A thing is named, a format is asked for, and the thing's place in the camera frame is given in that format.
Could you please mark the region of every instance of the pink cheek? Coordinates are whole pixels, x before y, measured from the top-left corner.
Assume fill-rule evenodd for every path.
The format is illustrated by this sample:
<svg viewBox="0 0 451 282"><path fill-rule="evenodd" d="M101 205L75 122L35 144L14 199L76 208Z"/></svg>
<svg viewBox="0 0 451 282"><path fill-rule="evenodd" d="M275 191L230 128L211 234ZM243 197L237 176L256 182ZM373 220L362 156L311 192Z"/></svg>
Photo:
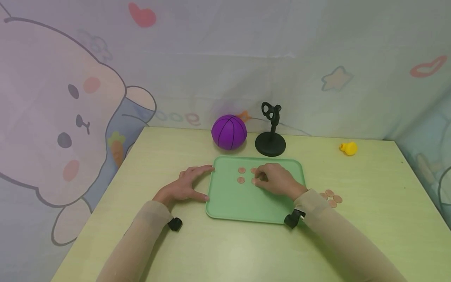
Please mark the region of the pink cheek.
<svg viewBox="0 0 451 282"><path fill-rule="evenodd" d="M88 77L83 83L83 90L88 94L94 93L99 89L99 87L100 80L97 77Z"/></svg>
<svg viewBox="0 0 451 282"><path fill-rule="evenodd" d="M79 168L80 163L77 160L69 161L63 169L63 179L67 182L72 181L77 176Z"/></svg>

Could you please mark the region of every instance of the purple ball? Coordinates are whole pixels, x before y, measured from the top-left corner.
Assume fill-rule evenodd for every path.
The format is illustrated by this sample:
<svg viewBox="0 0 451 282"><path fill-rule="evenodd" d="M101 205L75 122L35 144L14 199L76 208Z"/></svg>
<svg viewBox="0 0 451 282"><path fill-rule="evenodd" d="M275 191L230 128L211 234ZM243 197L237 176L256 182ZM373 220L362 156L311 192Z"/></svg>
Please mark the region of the purple ball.
<svg viewBox="0 0 451 282"><path fill-rule="evenodd" d="M244 122L236 116L226 115L216 120L212 127L212 137L218 147L234 150L241 146L248 132Z"/></svg>

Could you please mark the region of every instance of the left hand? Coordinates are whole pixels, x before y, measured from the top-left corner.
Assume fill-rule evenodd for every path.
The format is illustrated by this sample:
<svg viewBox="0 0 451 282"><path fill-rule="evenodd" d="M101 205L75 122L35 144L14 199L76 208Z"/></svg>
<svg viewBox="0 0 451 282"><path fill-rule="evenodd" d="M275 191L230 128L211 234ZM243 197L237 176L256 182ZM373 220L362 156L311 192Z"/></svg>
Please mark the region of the left hand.
<svg viewBox="0 0 451 282"><path fill-rule="evenodd" d="M193 182L207 172L212 172L215 168L212 165L188 167L187 170L180 172L179 178L161 188L153 201L160 202L169 206L174 201L183 201L186 199L194 199L199 202L208 201L208 196L199 193L193 189Z"/></svg>

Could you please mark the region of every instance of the yellow rubber duck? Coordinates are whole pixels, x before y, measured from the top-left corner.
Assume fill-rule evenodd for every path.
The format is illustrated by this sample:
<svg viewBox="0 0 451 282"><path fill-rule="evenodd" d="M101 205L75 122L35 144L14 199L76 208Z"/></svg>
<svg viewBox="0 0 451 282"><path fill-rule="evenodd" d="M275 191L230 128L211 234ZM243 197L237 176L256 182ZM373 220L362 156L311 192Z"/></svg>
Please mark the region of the yellow rubber duck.
<svg viewBox="0 0 451 282"><path fill-rule="evenodd" d="M341 143L340 150L345 152L346 155L352 156L357 153L357 144L355 142Z"/></svg>

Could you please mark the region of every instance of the hand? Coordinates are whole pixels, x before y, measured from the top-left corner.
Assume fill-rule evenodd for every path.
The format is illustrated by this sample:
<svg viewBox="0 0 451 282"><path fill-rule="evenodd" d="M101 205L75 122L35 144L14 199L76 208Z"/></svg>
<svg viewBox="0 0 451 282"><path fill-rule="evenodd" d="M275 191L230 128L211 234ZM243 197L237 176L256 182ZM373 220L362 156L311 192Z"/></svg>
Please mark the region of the hand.
<svg viewBox="0 0 451 282"><path fill-rule="evenodd" d="M208 196L194 191L193 182L202 174L215 170L211 165L188 167L179 174L179 178L164 186L157 192L154 201L160 202L168 208L174 201L194 199L199 202L208 201Z"/></svg>
<svg viewBox="0 0 451 282"><path fill-rule="evenodd" d="M291 173L278 163L267 163L255 171L255 185L275 195L286 195L293 201L307 192L307 188L297 182Z"/></svg>

